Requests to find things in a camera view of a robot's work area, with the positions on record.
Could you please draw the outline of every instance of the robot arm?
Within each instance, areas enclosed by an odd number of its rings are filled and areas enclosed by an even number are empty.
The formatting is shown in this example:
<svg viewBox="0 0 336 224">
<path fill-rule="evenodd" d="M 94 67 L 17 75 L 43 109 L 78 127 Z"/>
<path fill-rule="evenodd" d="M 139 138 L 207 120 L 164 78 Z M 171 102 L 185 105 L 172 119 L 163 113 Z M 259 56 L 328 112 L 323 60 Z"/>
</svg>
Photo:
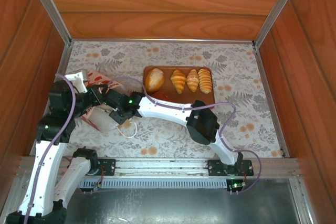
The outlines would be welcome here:
<svg viewBox="0 0 336 224">
<path fill-rule="evenodd" d="M 200 144 L 209 145 L 219 156 L 223 164 L 240 166 L 239 162 L 242 160 L 241 153 L 234 153 L 228 150 L 219 138 L 219 124 L 217 123 L 216 115 L 210 109 L 184 110 L 185 108 L 205 105 L 202 101 L 195 101 L 194 104 L 177 104 L 154 99 L 154 101 L 161 104 L 183 108 L 176 110 L 156 105 L 156 103 L 151 102 L 145 97 L 143 93 L 133 92 L 130 96 L 127 96 L 113 89 L 108 90 L 107 85 L 85 88 L 82 81 L 79 82 L 76 76 L 71 75 L 71 78 L 81 86 L 80 90 L 83 92 L 77 94 L 74 115 L 45 158 L 45 162 L 39 173 L 37 190 L 34 203 L 31 206 L 32 209 L 29 214 L 28 223 L 64 223 L 66 207 L 81 179 L 85 174 L 89 172 L 94 173 L 98 169 L 96 151 L 78 149 L 73 155 L 67 172 L 55 186 L 62 155 L 75 128 L 74 119 L 83 115 L 90 107 L 102 103 L 114 108 L 114 111 L 110 113 L 110 117 L 119 124 L 124 123 L 133 116 L 138 116 L 165 119 L 187 127 L 191 138 Z M 69 114 L 72 98 L 69 87 L 64 81 L 57 81 L 53 84 L 49 97 L 51 113 L 43 117 L 38 124 L 36 158 L 27 193 L 19 207 L 19 211 L 10 214 L 7 217 L 6 223 L 23 223 L 32 194 L 33 180 L 39 158 L 44 153 L 50 141 L 59 132 Z"/>
</svg>

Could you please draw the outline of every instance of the floral tablecloth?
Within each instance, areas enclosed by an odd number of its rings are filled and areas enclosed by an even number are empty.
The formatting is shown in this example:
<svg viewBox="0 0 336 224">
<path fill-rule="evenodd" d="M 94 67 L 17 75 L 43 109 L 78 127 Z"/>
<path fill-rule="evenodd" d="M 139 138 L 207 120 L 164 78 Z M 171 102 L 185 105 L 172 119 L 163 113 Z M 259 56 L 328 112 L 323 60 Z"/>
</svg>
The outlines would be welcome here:
<svg viewBox="0 0 336 224">
<path fill-rule="evenodd" d="M 225 137 L 235 148 L 253 150 L 260 157 L 281 157 L 252 45 L 76 41 L 67 73 L 87 69 L 111 78 L 130 76 L 142 80 L 143 69 L 150 65 L 209 67 L 216 102 L 229 101 L 237 106 L 237 115 L 224 131 Z M 137 83 L 123 84 L 130 90 L 141 90 Z M 213 111 L 223 124 L 232 109 L 217 106 Z M 96 149 L 99 156 L 109 157 L 215 157 L 208 146 L 195 143 L 186 128 L 178 124 L 151 118 L 134 117 L 133 121 L 138 132 L 133 138 L 125 138 L 115 128 L 100 133 L 78 119 L 66 155 L 86 146 Z M 134 124 L 126 122 L 119 129 L 130 136 Z"/>
</svg>

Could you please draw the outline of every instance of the wooden tray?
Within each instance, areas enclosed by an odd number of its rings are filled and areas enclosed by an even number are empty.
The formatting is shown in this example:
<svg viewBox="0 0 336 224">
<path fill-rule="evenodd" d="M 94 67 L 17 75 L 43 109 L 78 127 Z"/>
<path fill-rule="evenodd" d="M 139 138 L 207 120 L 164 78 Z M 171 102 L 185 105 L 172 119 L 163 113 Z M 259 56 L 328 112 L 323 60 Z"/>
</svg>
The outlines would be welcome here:
<svg viewBox="0 0 336 224">
<path fill-rule="evenodd" d="M 181 67 L 181 66 L 147 66 L 143 70 L 143 83 L 145 83 L 148 72 L 151 71 L 154 68 L 159 68 L 163 71 L 163 73 L 164 73 L 164 83 L 160 87 L 160 91 L 165 92 L 170 97 L 172 102 L 194 103 L 195 100 L 200 100 L 207 105 L 215 103 L 215 96 L 214 96 L 214 91 L 213 90 L 209 94 L 205 94 L 205 93 L 200 91 L 200 89 L 199 89 L 200 87 L 198 86 L 196 92 L 192 92 L 189 89 L 187 83 L 185 83 L 184 90 L 183 90 L 182 94 L 178 94 L 174 85 L 173 85 L 173 83 L 172 83 L 172 81 L 170 80 L 170 77 L 172 76 L 175 69 L 180 69 L 180 71 L 182 73 L 184 73 L 185 76 L 187 77 L 190 70 L 192 70 L 193 68 L 196 69 L 197 72 L 201 68 L 205 68 L 205 69 L 209 70 L 209 72 L 211 74 L 211 70 L 209 68 L 206 68 L 206 67 Z"/>
</svg>

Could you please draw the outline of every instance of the wooden wall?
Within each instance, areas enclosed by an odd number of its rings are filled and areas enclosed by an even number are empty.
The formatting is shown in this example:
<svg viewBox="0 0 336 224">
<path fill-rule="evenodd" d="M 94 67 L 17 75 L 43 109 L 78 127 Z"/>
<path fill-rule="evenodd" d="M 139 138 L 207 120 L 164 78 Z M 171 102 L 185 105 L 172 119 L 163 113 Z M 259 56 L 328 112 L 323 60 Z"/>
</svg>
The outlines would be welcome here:
<svg viewBox="0 0 336 224">
<path fill-rule="evenodd" d="M 289 0 L 260 53 L 319 223 L 336 223 L 336 0 Z"/>
<path fill-rule="evenodd" d="M 254 40 L 276 0 L 54 0 L 73 38 Z"/>
<path fill-rule="evenodd" d="M 40 0 L 0 0 L 0 210 L 35 139 L 63 48 Z"/>
</svg>

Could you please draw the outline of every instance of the red food item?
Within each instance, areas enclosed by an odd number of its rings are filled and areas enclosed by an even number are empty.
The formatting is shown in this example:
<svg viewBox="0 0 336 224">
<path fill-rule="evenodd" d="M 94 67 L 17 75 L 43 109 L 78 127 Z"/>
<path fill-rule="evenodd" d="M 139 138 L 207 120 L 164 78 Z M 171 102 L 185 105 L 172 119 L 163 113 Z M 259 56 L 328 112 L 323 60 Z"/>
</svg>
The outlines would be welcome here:
<svg viewBox="0 0 336 224">
<path fill-rule="evenodd" d="M 151 97 L 162 100 L 162 101 L 167 101 L 167 102 L 171 102 L 172 100 L 170 99 L 170 97 L 163 91 L 158 91 L 155 92 L 154 94 L 151 95 Z"/>
</svg>

